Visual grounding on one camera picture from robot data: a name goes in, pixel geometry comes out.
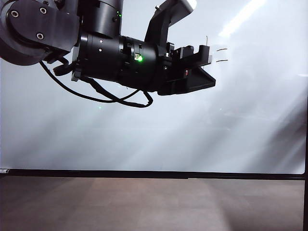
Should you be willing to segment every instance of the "bolt head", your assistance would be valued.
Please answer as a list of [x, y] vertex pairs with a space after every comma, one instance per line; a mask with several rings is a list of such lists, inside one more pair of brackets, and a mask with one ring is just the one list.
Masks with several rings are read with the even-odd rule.
[[18, 18], [19, 17], [18, 11], [11, 11], [11, 16], [13, 16], [14, 18]]
[[44, 35], [42, 33], [37, 33], [37, 38], [39, 40], [43, 40], [44, 39]]
[[44, 8], [44, 7], [41, 7], [41, 8], [39, 9], [39, 11], [40, 11], [42, 14], [46, 14], [46, 13], [47, 13], [46, 8]]

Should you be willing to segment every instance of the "robotic arm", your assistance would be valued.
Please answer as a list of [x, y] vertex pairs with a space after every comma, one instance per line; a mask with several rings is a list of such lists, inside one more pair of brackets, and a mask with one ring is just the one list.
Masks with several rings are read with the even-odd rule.
[[[166, 0], [156, 6], [140, 41], [121, 35], [123, 0], [0, 0], [0, 56], [16, 65], [41, 63], [61, 85], [42, 62], [60, 61], [63, 65], [54, 69], [57, 76], [72, 72], [73, 81], [87, 82], [111, 99], [97, 101], [146, 107], [153, 102], [148, 92], [184, 94], [215, 86], [215, 79], [201, 68], [211, 63], [209, 46], [200, 45], [194, 53], [192, 46], [175, 50], [167, 42], [169, 27], [192, 13], [196, 4]], [[64, 56], [72, 48], [73, 62], [68, 64]], [[94, 78], [141, 90], [149, 103], [126, 102], [132, 95], [119, 99]]]

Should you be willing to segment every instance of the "white wall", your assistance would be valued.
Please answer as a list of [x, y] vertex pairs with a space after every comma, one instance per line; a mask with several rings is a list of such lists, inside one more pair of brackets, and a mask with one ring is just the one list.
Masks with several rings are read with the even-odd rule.
[[[144, 39], [161, 2], [125, 0], [122, 34]], [[170, 28], [168, 40], [177, 47], [198, 48], [208, 36], [214, 61], [229, 61], [205, 67], [217, 79], [215, 88], [155, 93], [147, 109], [80, 99], [39, 65], [1, 62], [1, 168], [303, 173], [308, 1], [250, 2], [199, 0]], [[233, 21], [234, 32], [220, 36], [248, 3]], [[70, 76], [61, 80], [97, 96]], [[119, 96], [132, 91], [102, 83]]]

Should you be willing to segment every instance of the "floor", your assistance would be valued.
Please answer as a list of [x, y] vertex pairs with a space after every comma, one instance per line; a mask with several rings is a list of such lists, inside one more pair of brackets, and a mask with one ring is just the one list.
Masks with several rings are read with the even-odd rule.
[[1, 231], [301, 231], [304, 183], [4, 177]]

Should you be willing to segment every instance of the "black cable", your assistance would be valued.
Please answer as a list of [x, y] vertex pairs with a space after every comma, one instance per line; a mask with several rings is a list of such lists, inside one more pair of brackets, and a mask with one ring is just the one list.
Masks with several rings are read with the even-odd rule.
[[144, 91], [143, 94], [148, 99], [148, 104], [147, 105], [143, 105], [143, 104], [140, 104], [140, 103], [126, 102], [123, 99], [120, 99], [120, 98], [116, 97], [115, 95], [113, 95], [110, 92], [106, 91], [101, 85], [99, 85], [98, 82], [96, 82], [92, 78], [81, 77], [80, 80], [83, 81], [83, 82], [89, 83], [98, 93], [102, 94], [103, 96], [105, 96], [105, 97], [107, 97], [107, 98], [109, 98], [111, 100], [114, 100], [117, 103], [126, 105], [126, 106], [144, 108], [144, 107], [150, 106], [153, 103], [152, 97], [146, 91]]
[[224, 50], [227, 50], [228, 48], [223, 48], [223, 49], [219, 49], [217, 51], [224, 51]]
[[69, 61], [66, 58], [64, 58], [64, 57], [59, 58], [58, 61], [60, 61], [63, 64], [67, 64], [67, 65], [69, 64]]
[[[63, 60], [59, 60], [59, 61], [62, 62], [62, 63], [67, 64], [66, 61], [65, 61], [64, 59], [63, 59]], [[58, 80], [58, 79], [52, 74], [52, 72], [51, 72], [51, 71], [48, 69], [48, 67], [43, 63], [43, 61], [41, 61], [39, 64], [43, 67], [43, 69], [46, 71], [46, 73], [47, 73], [58, 85], [60, 85], [63, 89], [65, 89], [66, 91], [68, 91], [69, 93], [71, 93], [71, 94], [73, 94], [73, 95], [76, 95], [76, 96], [78, 96], [78, 97], [81, 97], [81, 98], [84, 98], [84, 99], [87, 99], [87, 100], [92, 100], [92, 101], [96, 101], [96, 102], [100, 102], [100, 103], [116, 103], [116, 102], [121, 103], [121, 102], [119, 102], [119, 101], [121, 101], [121, 100], [126, 100], [126, 99], [132, 97], [133, 95], [135, 95], [135, 94], [137, 94], [137, 93], [139, 92], [139, 90], [136, 90], [136, 91], [134, 91], [133, 93], [131, 93], [130, 95], [128, 95], [128, 96], [126, 96], [126, 97], [124, 97], [124, 98], [121, 98], [121, 99], [119, 99], [119, 98], [117, 98], [116, 96], [114, 96], [114, 97], [116, 98], [116, 100], [101, 100], [101, 99], [93, 98], [93, 97], [90, 97], [90, 96], [86, 96], [86, 95], [80, 94], [80, 93], [78, 93], [78, 92], [76, 92], [76, 91], [73, 91], [72, 89], [68, 88], [66, 85], [64, 85], [60, 80]], [[151, 96], [150, 96], [147, 92], [144, 93], [144, 95], [145, 95], [145, 96], [147, 97], [147, 99], [149, 100], [149, 103], [148, 103], [147, 105], [138, 104], [138, 103], [131, 103], [131, 104], [133, 104], [133, 105], [130, 105], [130, 102], [125, 102], [125, 101], [124, 101], [124, 102], [126, 103], [125, 105], [127, 105], [127, 106], [133, 106], [133, 107], [140, 107], [140, 108], [150, 106], [150, 105], [153, 103], [153, 100], [152, 100]]]

